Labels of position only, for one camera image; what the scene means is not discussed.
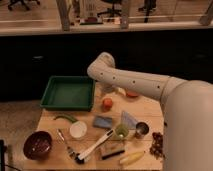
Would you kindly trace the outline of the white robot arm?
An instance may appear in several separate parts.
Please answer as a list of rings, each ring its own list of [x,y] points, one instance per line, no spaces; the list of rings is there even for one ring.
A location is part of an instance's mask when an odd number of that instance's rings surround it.
[[[88,66],[87,74],[160,103],[163,171],[213,171],[213,84],[120,70],[107,52]]]

